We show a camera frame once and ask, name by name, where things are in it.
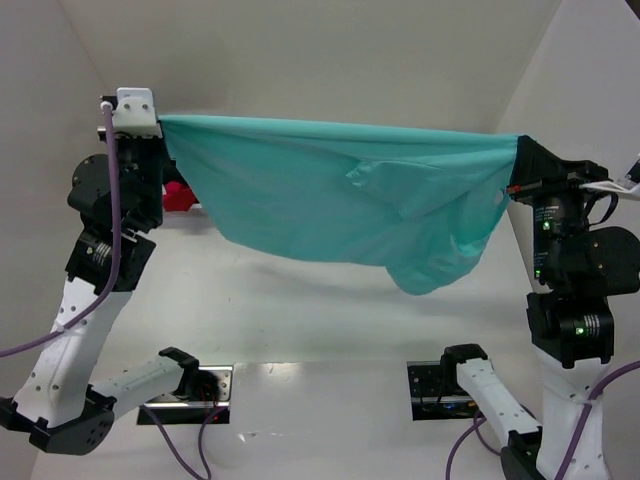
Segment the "teal t shirt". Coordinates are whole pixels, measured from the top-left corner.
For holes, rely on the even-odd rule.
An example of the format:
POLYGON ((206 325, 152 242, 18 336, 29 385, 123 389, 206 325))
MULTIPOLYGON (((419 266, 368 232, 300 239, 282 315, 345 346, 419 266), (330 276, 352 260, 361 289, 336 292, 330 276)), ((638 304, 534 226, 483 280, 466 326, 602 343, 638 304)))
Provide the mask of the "teal t shirt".
POLYGON ((514 134, 165 115, 177 169, 229 241, 384 268, 425 295, 468 275, 506 210, 514 134))

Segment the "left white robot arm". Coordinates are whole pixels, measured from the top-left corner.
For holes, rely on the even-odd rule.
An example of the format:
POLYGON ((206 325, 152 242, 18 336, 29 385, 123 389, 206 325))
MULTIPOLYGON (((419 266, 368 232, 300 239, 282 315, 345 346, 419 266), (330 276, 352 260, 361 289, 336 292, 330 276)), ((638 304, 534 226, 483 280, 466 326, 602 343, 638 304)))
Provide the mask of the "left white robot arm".
POLYGON ((124 414, 164 393, 187 398, 197 388, 198 360, 175 347, 113 378, 91 379, 155 248, 145 236, 162 223, 170 163, 161 131, 120 131, 108 148, 73 173, 67 203, 83 230, 65 267, 62 301, 25 384, 1 401, 2 427, 28 434, 49 454, 86 455, 124 414))

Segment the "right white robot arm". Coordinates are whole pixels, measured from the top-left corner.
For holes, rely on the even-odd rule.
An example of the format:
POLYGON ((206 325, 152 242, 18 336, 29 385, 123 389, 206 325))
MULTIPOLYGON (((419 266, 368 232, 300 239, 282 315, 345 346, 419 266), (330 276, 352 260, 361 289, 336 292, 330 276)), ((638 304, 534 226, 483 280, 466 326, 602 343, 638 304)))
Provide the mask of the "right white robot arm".
POLYGON ((524 136, 507 188, 533 213, 533 273, 543 286, 527 297, 531 341, 541 365, 543 413, 530 415, 498 379, 476 344, 441 357, 447 386, 467 394, 500 443, 508 479, 606 479, 603 393, 622 375, 614 355, 613 296, 639 290, 639 241, 593 207, 639 195, 588 160, 566 161, 524 136))

